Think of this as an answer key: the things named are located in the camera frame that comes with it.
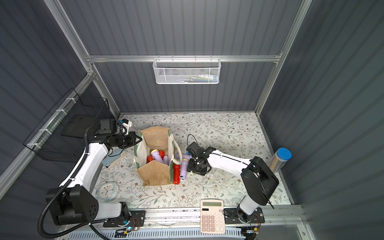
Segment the red flashlight top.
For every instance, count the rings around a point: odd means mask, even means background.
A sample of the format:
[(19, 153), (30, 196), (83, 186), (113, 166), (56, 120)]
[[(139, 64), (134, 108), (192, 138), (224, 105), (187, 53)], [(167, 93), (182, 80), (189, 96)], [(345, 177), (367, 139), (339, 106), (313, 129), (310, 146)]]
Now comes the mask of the red flashlight top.
[(161, 159), (163, 160), (164, 156), (165, 156), (165, 152), (164, 151), (159, 151), (159, 155), (160, 155)]

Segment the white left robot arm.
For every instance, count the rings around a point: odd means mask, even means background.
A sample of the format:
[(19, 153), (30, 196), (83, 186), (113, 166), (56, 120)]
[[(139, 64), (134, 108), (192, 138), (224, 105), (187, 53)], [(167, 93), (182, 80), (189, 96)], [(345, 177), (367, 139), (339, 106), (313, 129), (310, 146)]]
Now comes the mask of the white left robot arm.
[(86, 138), (85, 150), (69, 176), (46, 195), (47, 213), (57, 226), (88, 224), (98, 220), (116, 219), (127, 223), (131, 213), (122, 202), (102, 202), (93, 195), (93, 189), (102, 169), (102, 160), (112, 148), (125, 149), (143, 139), (135, 132), (126, 134), (97, 134)]

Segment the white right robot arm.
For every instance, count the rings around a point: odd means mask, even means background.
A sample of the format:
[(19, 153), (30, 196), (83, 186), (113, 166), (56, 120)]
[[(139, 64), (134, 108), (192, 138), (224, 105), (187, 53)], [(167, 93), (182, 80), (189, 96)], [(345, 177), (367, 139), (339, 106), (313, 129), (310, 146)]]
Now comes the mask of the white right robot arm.
[(187, 147), (192, 156), (189, 171), (201, 176), (212, 169), (220, 169), (242, 180), (246, 195), (237, 207), (238, 218), (247, 223), (254, 211), (270, 203), (270, 198), (279, 185), (279, 180), (263, 159), (242, 159), (208, 147), (203, 149), (193, 142)]

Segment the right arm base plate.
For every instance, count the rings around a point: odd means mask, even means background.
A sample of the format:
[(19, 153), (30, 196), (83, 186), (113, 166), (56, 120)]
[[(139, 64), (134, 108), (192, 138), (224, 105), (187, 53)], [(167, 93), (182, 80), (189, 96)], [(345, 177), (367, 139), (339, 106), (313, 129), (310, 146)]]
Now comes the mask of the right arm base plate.
[(225, 217), (225, 223), (230, 224), (263, 224), (265, 223), (265, 218), (263, 211), (260, 207), (255, 209), (255, 211), (248, 215), (240, 208), (225, 208), (223, 210)]

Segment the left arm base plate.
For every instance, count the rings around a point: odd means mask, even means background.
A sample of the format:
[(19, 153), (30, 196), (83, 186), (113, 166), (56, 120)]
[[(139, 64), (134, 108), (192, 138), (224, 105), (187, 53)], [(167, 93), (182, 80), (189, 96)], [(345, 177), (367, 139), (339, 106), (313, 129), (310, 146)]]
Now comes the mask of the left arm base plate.
[(144, 226), (146, 211), (130, 211), (128, 217), (120, 216), (108, 219), (103, 223), (104, 228), (140, 228)]

